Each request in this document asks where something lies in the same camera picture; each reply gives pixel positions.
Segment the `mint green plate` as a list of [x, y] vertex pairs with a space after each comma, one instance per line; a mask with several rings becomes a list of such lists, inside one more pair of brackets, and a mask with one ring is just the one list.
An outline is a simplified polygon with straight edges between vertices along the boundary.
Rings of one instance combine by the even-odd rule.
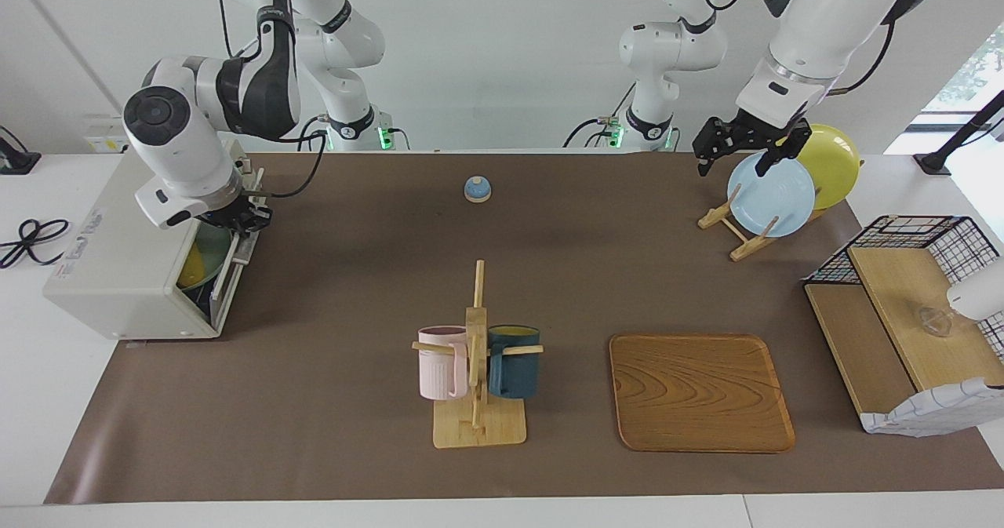
[[203, 253], [208, 271], [204, 282], [200, 284], [201, 287], [210, 282], [221, 271], [231, 246], [231, 234], [225, 228], [216, 228], [210, 224], [200, 223], [191, 245], [196, 245], [196, 243]]

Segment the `metal base plate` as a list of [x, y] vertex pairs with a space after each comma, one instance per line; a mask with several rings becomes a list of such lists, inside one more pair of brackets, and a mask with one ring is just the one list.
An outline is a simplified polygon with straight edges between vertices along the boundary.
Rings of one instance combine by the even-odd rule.
[[[238, 160], [236, 164], [245, 191], [259, 191], [261, 179], [264, 177], [264, 169], [255, 170], [247, 158]], [[241, 274], [244, 267], [250, 264], [257, 241], [258, 234], [248, 234], [247, 236], [235, 234], [231, 239], [230, 248], [221, 271], [216, 275], [209, 300], [210, 325], [215, 333], [213, 337], [219, 337], [223, 332]]]

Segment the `white toaster oven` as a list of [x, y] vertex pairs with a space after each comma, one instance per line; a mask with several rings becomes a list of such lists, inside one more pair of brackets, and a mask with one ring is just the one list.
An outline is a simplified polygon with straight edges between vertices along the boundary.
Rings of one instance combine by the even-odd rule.
[[55, 264], [43, 296], [114, 341], [215, 339], [209, 300], [215, 278], [176, 287], [200, 220], [160, 230], [136, 191], [153, 177], [139, 155], [123, 155], [110, 181]]

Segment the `yellow plate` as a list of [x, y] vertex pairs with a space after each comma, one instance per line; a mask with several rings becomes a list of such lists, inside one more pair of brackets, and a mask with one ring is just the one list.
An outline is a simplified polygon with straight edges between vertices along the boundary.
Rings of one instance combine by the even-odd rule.
[[813, 209], [821, 211], [842, 202], [854, 189], [863, 159], [845, 133], [818, 123], [811, 124], [810, 128], [813, 134], [796, 160], [813, 178]]

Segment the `wooden plate rack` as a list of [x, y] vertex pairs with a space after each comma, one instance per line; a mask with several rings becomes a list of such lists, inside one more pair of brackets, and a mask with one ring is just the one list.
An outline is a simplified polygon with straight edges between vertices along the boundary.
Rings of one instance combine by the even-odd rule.
[[[737, 223], [735, 218], [732, 216], [730, 206], [733, 199], [735, 199], [736, 196], [738, 196], [738, 192], [739, 189], [736, 188], [735, 192], [733, 192], [731, 196], [728, 197], [726, 195], [726, 201], [724, 204], [721, 204], [720, 206], [716, 207], [716, 209], [708, 210], [705, 216], [701, 217], [698, 220], [698, 227], [703, 228], [703, 230], [707, 230], [707, 228], [713, 227], [713, 225], [721, 223], [724, 224], [724, 227], [728, 228], [728, 230], [730, 230], [733, 235], [738, 237], [738, 239], [741, 242], [741, 245], [731, 250], [730, 253], [730, 260], [732, 260], [733, 262], [740, 262], [740, 260], [746, 259], [746, 257], [753, 255], [753, 253], [756, 253], [758, 252], [758, 250], [766, 248], [768, 245], [771, 245], [772, 242], [776, 241], [776, 239], [767, 238], [766, 235], [763, 234], [757, 235], [753, 234], [753, 232], [746, 231], [741, 224]], [[813, 213], [811, 213], [811, 216], [810, 218], [808, 218], [806, 224], [810, 224], [813, 221], [817, 220], [818, 217], [822, 216], [822, 213], [824, 213], [824, 211], [825, 210], [815, 211], [813, 209]]]

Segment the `brown table mat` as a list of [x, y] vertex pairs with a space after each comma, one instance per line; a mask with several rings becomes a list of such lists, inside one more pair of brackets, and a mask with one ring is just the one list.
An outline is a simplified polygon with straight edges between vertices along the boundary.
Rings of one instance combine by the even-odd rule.
[[[860, 231], [848, 206], [744, 262], [698, 218], [735, 157], [334, 155], [274, 202], [221, 339], [121, 343], [45, 502], [511, 498], [1004, 488], [976, 429], [860, 427], [800, 280]], [[468, 202], [469, 177], [492, 185]], [[463, 321], [476, 260], [492, 324], [541, 331], [528, 438], [437, 450], [417, 330]], [[620, 441], [618, 333], [761, 337], [794, 424], [779, 454]]]

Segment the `black clamp stand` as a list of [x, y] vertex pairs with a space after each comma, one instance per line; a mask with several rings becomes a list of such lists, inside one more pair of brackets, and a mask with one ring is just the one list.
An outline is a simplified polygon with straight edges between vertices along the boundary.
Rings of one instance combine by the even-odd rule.
[[951, 135], [935, 152], [914, 154], [913, 159], [929, 177], [949, 177], [947, 160], [961, 147], [975, 143], [982, 137], [1004, 126], [1004, 89], [997, 92], [966, 124]]
[[31, 151], [14, 133], [0, 124], [0, 174], [29, 174], [41, 158], [41, 153]]

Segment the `clear glass cup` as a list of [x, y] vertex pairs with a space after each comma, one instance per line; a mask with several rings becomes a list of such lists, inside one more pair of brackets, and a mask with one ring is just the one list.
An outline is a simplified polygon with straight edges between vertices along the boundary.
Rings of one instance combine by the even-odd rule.
[[919, 324], [926, 333], [935, 337], [949, 337], [954, 317], [951, 310], [931, 306], [921, 306], [918, 310]]

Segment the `pink mug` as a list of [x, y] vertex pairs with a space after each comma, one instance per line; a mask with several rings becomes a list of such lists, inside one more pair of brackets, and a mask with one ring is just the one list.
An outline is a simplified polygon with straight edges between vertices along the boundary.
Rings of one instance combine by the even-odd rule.
[[427, 326], [417, 331], [417, 341], [444, 346], [448, 353], [420, 350], [419, 393], [424, 399], [462, 399], [469, 391], [467, 331], [465, 326]]

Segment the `brown wooden tray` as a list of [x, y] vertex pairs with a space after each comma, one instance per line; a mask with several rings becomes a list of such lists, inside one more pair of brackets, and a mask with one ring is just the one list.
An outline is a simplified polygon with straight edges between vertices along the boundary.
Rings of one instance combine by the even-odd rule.
[[609, 339], [620, 441], [635, 452], [788, 452], [796, 441], [776, 367], [752, 334]]

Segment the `white rounded device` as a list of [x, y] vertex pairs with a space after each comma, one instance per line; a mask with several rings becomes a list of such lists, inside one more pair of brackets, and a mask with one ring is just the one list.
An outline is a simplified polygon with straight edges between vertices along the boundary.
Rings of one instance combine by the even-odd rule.
[[975, 322], [1004, 311], [1004, 257], [951, 285], [946, 298], [951, 310]]

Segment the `dark blue mug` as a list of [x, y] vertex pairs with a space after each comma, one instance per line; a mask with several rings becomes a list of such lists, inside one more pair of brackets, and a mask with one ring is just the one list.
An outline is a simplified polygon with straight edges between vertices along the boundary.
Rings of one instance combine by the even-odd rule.
[[540, 343], [540, 331], [524, 325], [497, 325], [488, 328], [491, 356], [488, 389], [503, 399], [527, 399], [537, 395], [539, 355], [503, 355], [506, 347], [524, 347]]

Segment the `wooden mug tree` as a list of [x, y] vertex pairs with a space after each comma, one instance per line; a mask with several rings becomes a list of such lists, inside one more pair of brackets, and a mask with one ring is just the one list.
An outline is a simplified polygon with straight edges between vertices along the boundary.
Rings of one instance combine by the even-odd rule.
[[417, 340], [420, 354], [449, 356], [454, 370], [447, 399], [434, 400], [431, 441], [435, 448], [483, 448], [526, 441], [525, 406], [521, 399], [491, 395], [488, 388], [491, 349], [487, 309], [483, 306], [485, 262], [477, 260], [472, 306], [465, 313], [464, 346], [458, 342]]

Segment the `white checked cloth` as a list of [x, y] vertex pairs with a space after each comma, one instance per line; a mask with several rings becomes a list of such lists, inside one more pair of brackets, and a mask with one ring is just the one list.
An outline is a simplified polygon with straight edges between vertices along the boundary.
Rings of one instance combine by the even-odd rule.
[[1004, 385], [981, 377], [945, 384], [905, 399], [888, 413], [861, 413], [868, 434], [922, 438], [954, 434], [1004, 418]]

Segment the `white wall socket box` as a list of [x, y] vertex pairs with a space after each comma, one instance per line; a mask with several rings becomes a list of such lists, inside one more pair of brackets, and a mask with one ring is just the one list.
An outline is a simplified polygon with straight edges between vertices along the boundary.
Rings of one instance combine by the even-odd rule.
[[83, 138], [94, 153], [122, 154], [132, 148], [121, 116], [86, 116]]

